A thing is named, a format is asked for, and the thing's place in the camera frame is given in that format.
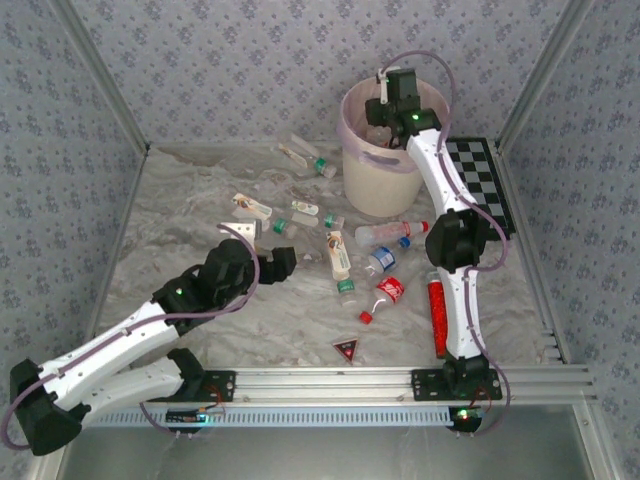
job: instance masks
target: red triangle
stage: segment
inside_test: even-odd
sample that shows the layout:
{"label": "red triangle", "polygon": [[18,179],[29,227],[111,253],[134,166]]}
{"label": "red triangle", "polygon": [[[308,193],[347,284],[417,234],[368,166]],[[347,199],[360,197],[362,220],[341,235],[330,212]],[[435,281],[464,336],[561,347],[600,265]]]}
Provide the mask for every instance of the red triangle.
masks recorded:
{"label": "red triangle", "polygon": [[338,352],[340,352],[340,355],[342,355],[347,360],[347,362],[353,363],[353,359],[356,356],[356,348],[358,346],[357,338],[346,340],[344,342],[334,343],[333,346],[336,350],[338,350]]}

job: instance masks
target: marble surface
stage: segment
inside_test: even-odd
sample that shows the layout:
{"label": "marble surface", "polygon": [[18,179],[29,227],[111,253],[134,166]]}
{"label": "marble surface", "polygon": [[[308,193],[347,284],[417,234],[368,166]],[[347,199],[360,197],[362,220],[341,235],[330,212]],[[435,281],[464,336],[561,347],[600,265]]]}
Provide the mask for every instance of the marble surface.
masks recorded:
{"label": "marble surface", "polygon": [[[336,151],[328,152],[337,162]],[[237,192],[286,213],[292,199],[320,204],[346,217],[343,234],[353,264],[360,303],[368,287],[364,267],[368,250],[353,238],[357,226],[378,223],[356,211],[343,192],[342,177],[328,180],[301,171],[272,147],[180,147],[152,149],[147,160],[99,330],[102,331],[147,300],[151,293],[187,267],[201,263],[225,235],[215,225],[233,221],[232,196]],[[435,220],[433,204],[423,189],[407,220]],[[261,285],[237,313],[222,316],[182,337],[203,365],[212,366],[342,366],[332,347],[337,339],[357,337],[355,365],[393,366],[439,363],[423,276],[408,286],[395,308],[362,324],[360,309],[341,307],[336,283],[324,252],[324,232],[301,230],[292,241],[301,259],[284,283]],[[424,262],[422,239],[407,261]],[[268,232],[260,246],[287,245]],[[487,245],[484,262],[500,253]],[[505,267],[479,276],[482,333],[497,361],[509,364],[544,362],[540,322],[515,248]],[[154,352],[158,356],[163,352]]]}

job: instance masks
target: black and white checkerboard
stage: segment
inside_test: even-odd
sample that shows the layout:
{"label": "black and white checkerboard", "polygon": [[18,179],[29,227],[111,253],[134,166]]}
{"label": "black and white checkerboard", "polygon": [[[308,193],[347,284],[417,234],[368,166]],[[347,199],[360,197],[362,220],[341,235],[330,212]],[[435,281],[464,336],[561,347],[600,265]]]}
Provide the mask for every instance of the black and white checkerboard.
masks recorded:
{"label": "black and white checkerboard", "polygon": [[[486,139],[450,138],[447,140],[447,150],[460,178],[478,205],[491,213],[507,238],[510,238],[515,226]],[[499,239],[498,233],[491,228],[489,240]]]}

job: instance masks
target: bucket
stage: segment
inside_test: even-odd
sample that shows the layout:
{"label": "bucket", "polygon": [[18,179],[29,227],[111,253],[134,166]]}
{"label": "bucket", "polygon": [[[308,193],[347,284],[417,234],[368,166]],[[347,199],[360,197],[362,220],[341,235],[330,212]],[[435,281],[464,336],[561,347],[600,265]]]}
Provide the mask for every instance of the bucket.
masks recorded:
{"label": "bucket", "polygon": [[[418,80],[420,107],[447,118],[449,106],[434,87]],[[380,98],[375,77],[356,84],[340,105],[337,133],[342,142],[344,191],[351,204],[374,217],[392,217],[411,207],[424,180],[405,150],[378,147],[365,140],[365,101]]]}

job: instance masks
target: purple cable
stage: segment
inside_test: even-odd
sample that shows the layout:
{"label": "purple cable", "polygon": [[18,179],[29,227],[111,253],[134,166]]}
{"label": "purple cable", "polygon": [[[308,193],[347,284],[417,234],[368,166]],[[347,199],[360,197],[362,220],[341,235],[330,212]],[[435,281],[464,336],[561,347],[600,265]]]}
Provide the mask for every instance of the purple cable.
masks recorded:
{"label": "purple cable", "polygon": [[[227,308],[224,308],[222,310],[218,310],[216,312],[163,313],[161,315],[154,315],[153,317],[145,318],[144,320],[140,320],[139,322],[134,323],[130,327],[126,328],[125,330],[127,331],[127,335],[130,335],[132,332],[136,331],[137,329],[139,329],[139,328],[141,328],[141,327],[143,327],[145,325],[148,325],[149,323],[153,323],[153,322],[160,322],[160,321],[164,321],[164,320],[179,320],[179,319],[213,320],[214,318],[219,317],[220,315],[225,315],[227,313],[237,312],[238,310],[240,310],[242,307],[245,306],[245,304],[253,296],[254,292],[256,291],[256,288],[258,288],[258,282],[260,280],[260,261],[258,260],[258,255],[256,254],[256,251],[251,246],[251,244],[242,235],[240,235],[235,230],[227,227],[226,225],[222,225],[222,224],[216,225],[216,228],[219,228],[220,230],[224,230],[226,232],[229,232],[231,235],[236,237],[238,240],[240,240],[242,242],[242,244],[247,248],[247,250],[251,254],[251,260],[253,261],[253,266],[254,266],[254,269],[253,269],[253,282],[251,283],[251,286],[249,287],[249,290],[247,290],[246,295],[244,297],[242,297],[240,300],[238,300],[237,302],[229,305]],[[70,361],[64,367],[61,367],[60,370],[59,370],[59,375],[63,375],[64,373],[68,372],[72,368],[74,368],[77,365],[79,365],[80,363],[84,362],[86,359],[92,357],[93,355],[95,355],[96,353],[98,353],[102,349],[106,348],[107,346],[111,345],[113,342],[115,342],[116,340],[120,339],[123,336],[125,336],[125,334],[122,333],[122,331],[119,331],[115,335],[105,339],[102,343],[96,345],[91,350],[87,350],[82,355],[79,355],[77,358],[75,358],[74,360]],[[56,378],[56,375],[54,375],[54,374],[47,375],[46,377],[41,378],[40,380],[38,380],[37,382],[33,383],[32,385],[29,385],[20,395],[18,395],[16,397],[16,399],[11,403],[11,405],[9,405],[9,408],[7,409],[4,417],[2,418],[2,424],[0,425],[0,440],[2,440],[2,443],[7,448],[9,448],[10,450],[28,450],[29,449],[29,445],[18,445],[16,443],[14,443],[9,438],[8,430],[9,430],[9,421],[11,420],[11,417],[13,416],[13,414],[16,411],[16,409],[24,401],[25,398],[27,398],[34,390],[42,387],[44,384],[46,384],[47,382],[53,380],[54,378]],[[144,406],[142,406],[142,413],[145,415],[145,418],[147,418],[147,420],[151,419],[151,420],[149,420],[151,425],[153,425],[153,426],[157,425],[161,429],[164,429],[164,427],[162,427],[161,425],[158,425],[155,422],[155,420],[153,420],[153,418],[149,415],[148,412],[146,412],[146,414],[145,414],[145,412],[146,412],[146,409],[144,408]]]}
{"label": "purple cable", "polygon": [[511,405],[511,385],[509,384],[509,380],[507,379],[507,376],[505,375],[504,371],[502,370],[502,368],[500,368],[498,363],[491,357],[491,355],[489,355],[489,352],[484,347],[484,345],[482,345],[482,342],[480,342],[480,338],[478,337],[478,334],[475,331],[475,328],[473,326],[472,315],[471,315],[471,301],[470,301],[471,294],[469,291],[468,279],[469,279],[469,273],[472,270],[475,270],[477,272],[487,273],[487,272],[493,272],[499,269],[500,267],[502,267],[509,253],[509,244],[507,243],[507,237],[504,234],[504,231],[502,230],[502,227],[500,227],[498,222],[491,215],[489,215],[487,212],[485,212],[480,207],[478,207],[478,205],[475,202],[471,202],[466,198],[464,198],[462,195],[460,195],[460,190],[456,188],[455,182],[451,178],[449,169],[445,164],[444,156],[442,155],[442,145],[444,141],[447,139],[447,137],[449,136],[449,131],[451,130],[451,120],[453,118],[453,107],[456,104],[456,99],[458,96],[458,90],[456,87],[455,78],[453,77],[453,71],[451,70],[447,62],[445,62],[439,55],[433,52],[430,52],[429,50],[410,50],[408,52],[401,53],[400,55],[397,55],[391,60],[389,60],[383,67],[383,70],[386,70],[391,65],[396,63],[398,60],[408,57],[410,55],[423,55],[423,56],[431,57],[434,60],[436,60],[440,65],[442,65],[445,71],[447,72],[447,76],[449,77],[449,83],[451,85],[451,105],[449,106],[449,116],[447,117],[446,121],[442,125],[442,129],[440,130],[440,135],[438,135],[437,149],[438,149],[438,161],[440,163],[440,168],[442,169],[442,173],[444,173],[444,176],[447,179],[447,183],[455,193],[457,199],[460,200],[469,208],[471,208],[472,210],[474,210],[475,212],[477,212],[478,215],[486,219],[491,224],[491,226],[493,226],[493,228],[496,229],[496,231],[498,232],[498,235],[500,236],[500,241],[502,243],[502,255],[500,255],[500,258],[495,264],[490,265],[488,267],[468,267],[464,271],[464,276],[466,278],[466,281],[464,282],[464,297],[465,297],[464,303],[465,303],[465,312],[467,315],[467,324],[469,326],[469,332],[471,333],[471,338],[473,338],[473,341],[478,347],[478,350],[480,350],[480,352],[485,356],[485,358],[491,364],[491,366],[495,368],[496,372],[498,372],[498,375],[502,377],[504,381],[505,389],[507,390],[505,404],[504,404],[504,411],[502,415],[500,415],[500,417],[495,422],[493,422],[489,427],[475,434],[475,436],[481,436],[494,430],[504,420],[504,417],[507,414],[507,411],[509,410],[509,406]]}

